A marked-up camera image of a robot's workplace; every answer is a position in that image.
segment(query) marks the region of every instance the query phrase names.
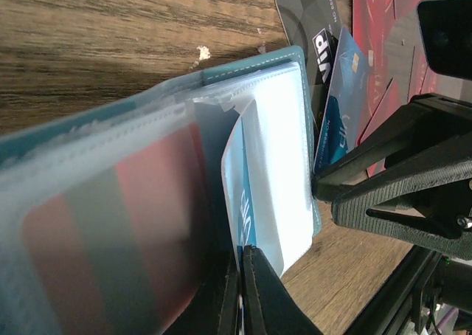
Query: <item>wooden table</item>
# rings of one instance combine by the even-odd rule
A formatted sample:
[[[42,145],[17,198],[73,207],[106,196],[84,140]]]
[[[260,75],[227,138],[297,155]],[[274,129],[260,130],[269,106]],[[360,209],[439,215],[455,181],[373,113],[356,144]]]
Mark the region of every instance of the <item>wooden table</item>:
[[[351,0],[337,0],[350,27]],[[286,45],[274,0],[0,0],[0,133],[127,97],[190,71]],[[414,16],[386,48],[405,92],[417,41]],[[335,226],[323,230],[283,277],[300,308],[341,334],[410,245]]]

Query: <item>black device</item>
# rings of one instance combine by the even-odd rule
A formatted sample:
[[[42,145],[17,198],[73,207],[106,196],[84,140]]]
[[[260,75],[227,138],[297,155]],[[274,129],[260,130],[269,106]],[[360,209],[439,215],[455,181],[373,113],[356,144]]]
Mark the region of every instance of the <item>black device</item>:
[[[418,6],[426,58],[435,72],[472,80],[470,10],[472,0],[425,0]],[[385,171],[349,183],[383,158]],[[402,334],[410,322],[417,333],[430,326],[439,334],[438,303],[459,308],[458,329],[472,329],[472,267],[448,256],[472,259],[470,104],[435,94],[415,97],[314,176],[312,188],[318,199],[331,202],[339,226],[416,244],[346,334]],[[263,252],[252,246],[240,252],[240,277],[232,252],[214,255],[206,280],[166,334],[226,335],[241,328],[255,335],[321,334]]]

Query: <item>metal bolt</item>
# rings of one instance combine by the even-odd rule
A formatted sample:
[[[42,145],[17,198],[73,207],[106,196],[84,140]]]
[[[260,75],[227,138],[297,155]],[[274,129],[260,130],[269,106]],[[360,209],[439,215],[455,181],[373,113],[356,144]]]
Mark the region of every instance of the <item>metal bolt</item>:
[[[457,224],[462,229],[470,229],[470,228],[472,228],[472,218],[460,215],[460,216],[457,217]]]

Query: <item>wallet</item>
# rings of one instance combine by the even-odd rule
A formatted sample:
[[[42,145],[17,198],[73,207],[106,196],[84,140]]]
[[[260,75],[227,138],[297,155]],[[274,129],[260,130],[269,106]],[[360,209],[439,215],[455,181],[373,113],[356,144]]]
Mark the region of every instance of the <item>wallet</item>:
[[[297,46],[0,138],[0,333],[159,334],[213,254],[281,277],[320,228]]]

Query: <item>camera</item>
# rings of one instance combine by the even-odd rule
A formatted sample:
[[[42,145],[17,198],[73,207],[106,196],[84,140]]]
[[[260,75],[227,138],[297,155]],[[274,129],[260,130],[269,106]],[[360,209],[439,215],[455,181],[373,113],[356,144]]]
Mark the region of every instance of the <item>camera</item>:
[[[472,80],[472,0],[422,0],[417,13],[431,69]]]

